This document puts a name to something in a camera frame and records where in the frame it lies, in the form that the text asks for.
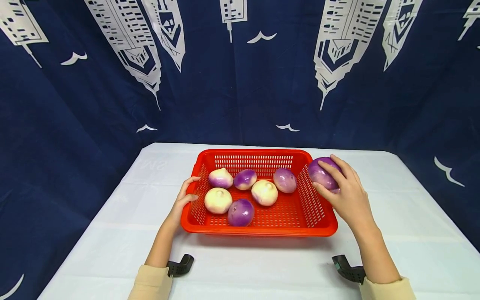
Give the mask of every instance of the white onion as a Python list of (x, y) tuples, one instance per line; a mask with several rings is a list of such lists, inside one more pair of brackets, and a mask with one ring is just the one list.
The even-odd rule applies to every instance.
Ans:
[(232, 203), (232, 195), (222, 188), (212, 188), (205, 195), (205, 207), (212, 214), (226, 213)]
[(278, 190), (273, 183), (259, 180), (252, 186), (252, 196), (258, 204), (272, 206), (278, 198)]
[(212, 171), (208, 175), (208, 181), (214, 188), (228, 189), (233, 185), (233, 177), (225, 168)]

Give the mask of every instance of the navy blue backdrop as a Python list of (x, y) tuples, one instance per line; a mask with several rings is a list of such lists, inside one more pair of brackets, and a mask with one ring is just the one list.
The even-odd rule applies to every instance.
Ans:
[(153, 142), (390, 151), (479, 249), (479, 9), (0, 2), (0, 298), (36, 299)]

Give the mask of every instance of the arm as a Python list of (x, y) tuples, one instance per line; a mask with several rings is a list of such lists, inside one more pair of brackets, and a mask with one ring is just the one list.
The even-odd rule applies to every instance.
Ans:
[(381, 285), (381, 288), (385, 290), (387, 286), (398, 287), (398, 283), (403, 281), (401, 288), (408, 290), (407, 294), (401, 294), (401, 291), (397, 289), (387, 290), (387, 293), (391, 294), (382, 294), (381, 297), (375, 296), (375, 291), (371, 291), (370, 298), (396, 299), (395, 297), (403, 295), (401, 299), (415, 299), (408, 280), (400, 276), (388, 252), (382, 233), (373, 219), (368, 194), (363, 189), (358, 174), (340, 158), (332, 155), (331, 159), (340, 166), (342, 172), (322, 161), (319, 161), (318, 164), (337, 181), (340, 193), (334, 194), (316, 182), (313, 183), (313, 186), (321, 196), (332, 204), (352, 230), (367, 275), (365, 283), (371, 286), (371, 289)]
[(168, 299), (172, 278), (168, 276), (167, 263), (170, 259), (173, 238), (180, 226), (183, 207), (188, 202), (198, 199), (196, 195), (186, 195), (187, 188), (190, 183), (199, 179), (199, 177), (190, 177), (183, 183), (172, 210), (156, 234), (145, 264), (140, 266), (128, 300)]

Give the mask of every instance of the red onion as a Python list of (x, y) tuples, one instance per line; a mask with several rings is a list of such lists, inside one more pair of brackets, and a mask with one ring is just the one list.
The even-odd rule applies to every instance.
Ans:
[(276, 188), (287, 194), (293, 193), (297, 188), (297, 178), (289, 169), (280, 168), (273, 174)]
[(252, 188), (257, 181), (257, 173), (254, 170), (240, 171), (233, 179), (233, 184), (239, 190), (246, 191)]
[(253, 205), (247, 199), (238, 199), (228, 209), (227, 221), (232, 226), (248, 226), (255, 215)]
[(321, 160), (340, 172), (342, 169), (329, 157), (319, 157), (314, 159), (308, 166), (308, 175), (313, 182), (317, 182), (328, 190), (335, 190), (338, 189), (338, 183), (333, 179), (332, 175), (330, 175), (327, 171), (325, 171), (322, 167), (318, 165), (318, 161)]

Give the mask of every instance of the beige sleeve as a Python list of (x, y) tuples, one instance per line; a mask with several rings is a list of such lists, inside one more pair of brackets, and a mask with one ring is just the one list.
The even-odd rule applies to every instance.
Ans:
[(403, 278), (389, 284), (372, 283), (365, 277), (360, 285), (363, 300), (415, 300), (415, 294), (410, 286), (410, 280)]
[(128, 300), (167, 300), (172, 287), (168, 268), (140, 266)]

